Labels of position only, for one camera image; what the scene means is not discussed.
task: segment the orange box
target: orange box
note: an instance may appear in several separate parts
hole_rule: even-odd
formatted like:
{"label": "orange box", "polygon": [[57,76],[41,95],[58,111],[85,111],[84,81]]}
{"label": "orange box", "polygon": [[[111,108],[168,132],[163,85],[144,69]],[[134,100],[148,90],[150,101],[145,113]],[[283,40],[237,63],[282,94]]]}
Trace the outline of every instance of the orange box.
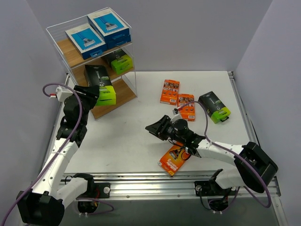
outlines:
{"label": "orange box", "polygon": [[176,105],[178,99],[180,82],[175,80],[165,79],[160,103],[168,105]]}
{"label": "orange box", "polygon": [[[178,107],[184,104],[194,101],[194,96],[191,94],[179,94],[178,95]],[[183,119],[188,121],[194,121],[196,118],[194,103],[185,106],[179,111]]]}
{"label": "orange box", "polygon": [[173,176],[189,158],[190,154],[185,152],[185,148],[174,145],[168,150],[168,152],[166,152],[165,155],[163,155],[158,162],[158,165]]}

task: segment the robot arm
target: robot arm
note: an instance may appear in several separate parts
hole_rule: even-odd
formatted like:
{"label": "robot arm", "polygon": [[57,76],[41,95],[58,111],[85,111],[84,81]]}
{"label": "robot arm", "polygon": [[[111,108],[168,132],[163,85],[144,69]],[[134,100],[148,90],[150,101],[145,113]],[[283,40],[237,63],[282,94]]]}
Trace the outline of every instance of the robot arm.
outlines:
{"label": "robot arm", "polygon": [[89,174],[76,174],[63,188],[58,190],[63,173],[72,156],[76,153],[87,132],[89,111],[95,106],[99,97],[99,87],[75,86],[82,105],[80,123],[62,150],[59,149],[71,135],[79,119],[79,102],[72,92],[58,87],[56,97],[64,102],[64,117],[56,135],[56,141],[44,168],[52,161],[46,172],[40,177],[32,189],[18,202],[19,212],[24,223],[35,225],[59,225],[63,219],[64,210],[80,195],[95,197],[97,191],[93,177]]}
{"label": "robot arm", "polygon": [[[222,194],[222,191],[226,193],[227,189],[240,186],[247,186],[258,193],[265,191],[254,171],[259,174],[267,186],[278,171],[278,167],[256,143],[232,145],[214,142],[213,144],[206,137],[191,131],[187,121],[181,118],[177,109],[175,109],[174,114],[173,118],[167,115],[163,116],[161,120],[145,129],[161,140],[171,139],[181,143],[186,152],[191,155],[199,158],[213,158],[236,166],[235,169],[219,169],[214,173],[209,180],[210,187],[207,188],[211,193]],[[247,166],[240,158],[222,147],[242,157],[254,170],[251,170],[250,166]]]}

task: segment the wall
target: wall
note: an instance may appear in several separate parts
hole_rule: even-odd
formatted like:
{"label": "wall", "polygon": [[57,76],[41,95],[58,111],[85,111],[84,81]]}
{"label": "wall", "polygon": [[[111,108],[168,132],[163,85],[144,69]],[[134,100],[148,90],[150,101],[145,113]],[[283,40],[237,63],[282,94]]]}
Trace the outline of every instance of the wall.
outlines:
{"label": "wall", "polygon": [[[58,104],[44,84],[64,72],[24,0],[0,1],[0,219],[20,190],[36,178],[46,153]],[[17,208],[6,225],[17,225]]]}
{"label": "wall", "polygon": [[140,71],[234,70],[272,0],[27,0],[42,28],[111,7]]}
{"label": "wall", "polygon": [[273,0],[236,70],[263,149],[279,166],[289,225],[301,225],[301,1]]}

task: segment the gray floor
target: gray floor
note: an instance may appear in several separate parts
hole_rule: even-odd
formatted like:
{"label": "gray floor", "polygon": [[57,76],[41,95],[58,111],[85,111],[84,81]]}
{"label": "gray floor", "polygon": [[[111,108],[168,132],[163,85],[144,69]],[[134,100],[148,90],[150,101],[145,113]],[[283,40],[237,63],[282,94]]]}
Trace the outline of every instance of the gray floor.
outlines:
{"label": "gray floor", "polygon": [[237,199],[223,215],[205,210],[200,200],[111,201],[115,211],[79,217],[72,206],[66,209],[62,226],[88,225],[202,225],[202,226],[278,226],[273,207],[263,208],[252,198]]}

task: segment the screw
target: screw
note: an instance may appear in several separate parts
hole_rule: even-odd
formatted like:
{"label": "screw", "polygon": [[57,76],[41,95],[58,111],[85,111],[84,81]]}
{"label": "screw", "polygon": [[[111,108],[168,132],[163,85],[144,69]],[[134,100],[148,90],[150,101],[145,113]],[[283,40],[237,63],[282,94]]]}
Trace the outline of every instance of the screw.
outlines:
{"label": "screw", "polygon": [[103,193],[108,194],[110,192],[110,188],[109,187],[104,187],[103,188]]}
{"label": "screw", "polygon": [[202,186],[201,186],[201,185],[197,185],[197,186],[196,186],[196,191],[197,191],[197,192],[199,192],[201,189],[202,189]]}

